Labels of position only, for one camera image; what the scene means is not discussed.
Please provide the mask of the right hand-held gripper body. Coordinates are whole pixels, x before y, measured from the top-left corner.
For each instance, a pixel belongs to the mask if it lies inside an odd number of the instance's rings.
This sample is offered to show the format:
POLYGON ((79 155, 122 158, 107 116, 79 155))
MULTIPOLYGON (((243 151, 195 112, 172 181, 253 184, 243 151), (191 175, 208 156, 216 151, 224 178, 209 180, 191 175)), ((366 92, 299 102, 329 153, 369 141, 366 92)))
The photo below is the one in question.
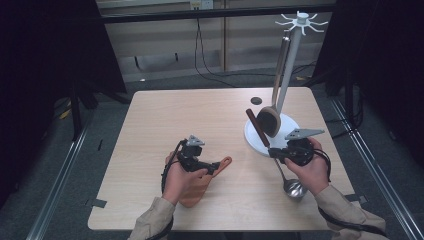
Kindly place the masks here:
POLYGON ((307 165, 314 155, 309 137, 324 133, 322 129, 294 129, 285 136, 287 146, 283 152, 298 166, 307 165))

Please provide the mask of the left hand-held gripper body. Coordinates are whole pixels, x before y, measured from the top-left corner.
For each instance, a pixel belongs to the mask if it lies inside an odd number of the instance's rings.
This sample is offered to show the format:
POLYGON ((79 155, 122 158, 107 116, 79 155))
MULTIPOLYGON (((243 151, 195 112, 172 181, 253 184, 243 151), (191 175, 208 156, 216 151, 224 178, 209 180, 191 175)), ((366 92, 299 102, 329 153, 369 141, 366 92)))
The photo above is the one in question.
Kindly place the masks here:
POLYGON ((194 135, 190 135, 188 139, 181 141, 182 149, 177 155, 183 169, 187 172, 195 172, 200 169, 210 170, 208 163, 198 160, 201 155, 204 142, 194 135))

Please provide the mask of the orange spatula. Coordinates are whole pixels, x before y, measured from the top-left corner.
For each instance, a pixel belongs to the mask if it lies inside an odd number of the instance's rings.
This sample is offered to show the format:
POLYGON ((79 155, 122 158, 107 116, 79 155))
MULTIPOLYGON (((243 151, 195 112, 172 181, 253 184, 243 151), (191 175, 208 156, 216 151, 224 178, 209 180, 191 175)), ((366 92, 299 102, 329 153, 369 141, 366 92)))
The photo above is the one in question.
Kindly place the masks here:
POLYGON ((194 207, 206 193, 213 178, 218 176, 226 167, 232 163, 232 158, 227 156, 219 162, 218 169, 212 175, 204 175, 197 178, 179 199, 179 203, 186 208, 194 207))

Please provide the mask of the brown-handled steel ladle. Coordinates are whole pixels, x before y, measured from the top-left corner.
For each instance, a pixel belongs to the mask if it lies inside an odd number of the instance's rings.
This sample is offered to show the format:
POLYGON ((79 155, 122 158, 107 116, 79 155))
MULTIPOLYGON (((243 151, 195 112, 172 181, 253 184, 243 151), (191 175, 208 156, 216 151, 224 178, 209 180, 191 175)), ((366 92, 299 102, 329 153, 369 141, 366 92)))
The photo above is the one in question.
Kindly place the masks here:
MULTIPOLYGON (((256 121, 256 117, 251 109, 246 110, 246 114, 252 123, 256 133, 259 136, 259 139, 265 146, 267 150, 270 149, 270 143, 262 131, 260 125, 256 121)), ((281 174, 282 180, 283 180, 283 191, 291 198, 302 198, 306 195, 307 189, 301 184, 299 179, 287 179, 284 175, 284 172, 282 170, 281 164, 277 159, 274 159, 274 162, 281 174)))

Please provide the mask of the white utensil rack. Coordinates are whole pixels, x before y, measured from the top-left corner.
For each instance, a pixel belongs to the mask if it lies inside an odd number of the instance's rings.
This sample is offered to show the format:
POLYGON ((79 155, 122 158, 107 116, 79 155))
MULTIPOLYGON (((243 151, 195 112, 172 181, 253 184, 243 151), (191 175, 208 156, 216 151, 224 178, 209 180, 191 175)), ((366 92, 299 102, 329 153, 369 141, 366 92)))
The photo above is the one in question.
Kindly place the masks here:
POLYGON ((287 140, 285 139, 285 136, 294 129, 299 128, 299 125, 291 117, 282 112, 282 108, 288 91, 288 85, 292 76, 292 71, 294 69, 294 62, 296 60, 300 46, 301 37, 306 35, 306 28, 309 28, 317 33, 322 33, 322 30, 316 29, 315 26, 325 25, 325 22, 313 22, 313 19, 317 17, 316 14, 310 16, 308 13, 300 11, 296 13, 294 18, 287 17, 284 14, 282 14, 282 17, 285 19, 285 21, 276 21, 276 24, 280 26, 286 26, 286 29, 284 30, 285 34, 283 37, 288 37, 290 39, 290 45, 281 76, 281 83, 277 99, 277 112, 280 114, 281 125, 279 132, 275 137, 269 137, 264 133, 270 143, 270 146, 275 148, 286 147, 287 140))

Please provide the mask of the person's right hand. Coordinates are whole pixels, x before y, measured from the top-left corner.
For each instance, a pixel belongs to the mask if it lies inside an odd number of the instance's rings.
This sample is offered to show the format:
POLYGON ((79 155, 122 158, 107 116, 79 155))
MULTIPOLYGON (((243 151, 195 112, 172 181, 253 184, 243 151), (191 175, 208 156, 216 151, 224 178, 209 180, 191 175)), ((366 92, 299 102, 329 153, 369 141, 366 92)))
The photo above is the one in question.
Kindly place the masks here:
POLYGON ((285 159, 287 168, 296 174, 301 184, 314 196, 329 186, 326 160, 315 154, 312 160, 305 166, 298 166, 290 159, 285 159))

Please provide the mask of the person's left hand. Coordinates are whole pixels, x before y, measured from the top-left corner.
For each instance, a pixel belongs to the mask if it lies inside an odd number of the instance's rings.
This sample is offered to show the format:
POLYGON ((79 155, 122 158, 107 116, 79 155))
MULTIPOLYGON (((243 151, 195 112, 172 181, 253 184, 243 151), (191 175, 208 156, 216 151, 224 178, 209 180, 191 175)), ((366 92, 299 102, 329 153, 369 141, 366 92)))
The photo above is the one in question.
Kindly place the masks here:
POLYGON ((176 205, 181 195, 188 190, 196 179, 206 175, 207 170, 200 169, 195 172, 186 172, 177 158, 173 156, 173 153, 170 153, 166 157, 165 162, 171 162, 171 165, 167 171, 162 197, 173 205, 176 205))

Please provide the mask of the black metal stand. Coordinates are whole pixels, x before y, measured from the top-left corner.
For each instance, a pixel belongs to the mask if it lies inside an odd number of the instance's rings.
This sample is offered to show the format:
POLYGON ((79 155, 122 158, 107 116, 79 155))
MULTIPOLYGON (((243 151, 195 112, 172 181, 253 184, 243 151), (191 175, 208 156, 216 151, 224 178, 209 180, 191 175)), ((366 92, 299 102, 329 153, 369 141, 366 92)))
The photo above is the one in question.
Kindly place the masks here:
POLYGON ((77 85, 74 81, 70 85, 70 102, 71 102, 71 112, 73 120, 73 141, 76 141, 82 131, 82 122, 80 116, 80 107, 79 107, 79 98, 77 85))

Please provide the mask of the dark curtain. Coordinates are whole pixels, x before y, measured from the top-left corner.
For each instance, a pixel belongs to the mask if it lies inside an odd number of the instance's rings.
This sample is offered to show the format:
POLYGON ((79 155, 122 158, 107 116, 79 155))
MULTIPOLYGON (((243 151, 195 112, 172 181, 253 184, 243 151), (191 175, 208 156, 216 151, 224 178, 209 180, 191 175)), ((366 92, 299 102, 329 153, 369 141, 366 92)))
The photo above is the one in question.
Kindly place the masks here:
POLYGON ((336 0, 314 74, 347 73, 424 167, 424 0, 336 0))
POLYGON ((0 208, 26 175, 54 104, 126 87, 96 0, 0 0, 0 208))

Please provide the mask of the black horizontal bar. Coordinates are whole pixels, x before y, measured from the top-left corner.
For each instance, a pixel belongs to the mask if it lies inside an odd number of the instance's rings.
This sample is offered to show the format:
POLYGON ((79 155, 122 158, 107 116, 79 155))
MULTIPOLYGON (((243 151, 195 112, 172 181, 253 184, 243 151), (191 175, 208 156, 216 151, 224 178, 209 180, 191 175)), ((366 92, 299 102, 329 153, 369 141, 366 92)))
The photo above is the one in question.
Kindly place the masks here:
POLYGON ((151 22, 168 20, 187 20, 187 19, 208 19, 221 17, 244 17, 244 16, 262 16, 278 14, 294 14, 297 11, 306 13, 332 12, 336 8, 335 4, 319 5, 294 5, 279 7, 260 7, 260 8, 231 8, 215 10, 187 10, 175 12, 143 13, 143 14, 114 14, 105 15, 100 18, 104 24, 130 23, 130 22, 151 22))

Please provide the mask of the white power outlet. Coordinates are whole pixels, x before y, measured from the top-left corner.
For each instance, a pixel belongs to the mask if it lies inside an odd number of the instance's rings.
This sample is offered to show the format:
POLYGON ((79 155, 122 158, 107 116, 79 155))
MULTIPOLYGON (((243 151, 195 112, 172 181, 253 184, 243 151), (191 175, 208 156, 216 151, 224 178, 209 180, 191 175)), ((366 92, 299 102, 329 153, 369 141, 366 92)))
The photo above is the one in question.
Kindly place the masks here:
POLYGON ((212 10, 214 8, 213 0, 190 0, 192 10, 212 10))

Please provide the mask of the metal floor rail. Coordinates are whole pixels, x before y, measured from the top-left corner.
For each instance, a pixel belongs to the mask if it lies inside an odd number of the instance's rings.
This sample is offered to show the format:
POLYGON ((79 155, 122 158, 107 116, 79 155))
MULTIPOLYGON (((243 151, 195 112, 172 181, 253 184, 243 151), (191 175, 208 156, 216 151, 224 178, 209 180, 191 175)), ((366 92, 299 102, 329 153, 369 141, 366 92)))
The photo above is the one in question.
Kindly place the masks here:
POLYGON ((424 240, 424 231, 420 229, 412 213, 393 188, 360 132, 347 120, 342 103, 332 99, 331 104, 409 240, 424 240))
POLYGON ((37 218, 32 225, 26 240, 43 240, 48 229, 50 221, 57 208, 60 196, 65 188, 73 165, 77 159, 80 149, 85 141, 88 127, 85 126, 78 134, 77 138, 72 142, 71 147, 66 155, 62 167, 55 179, 55 182, 45 200, 42 209, 37 215, 37 218))

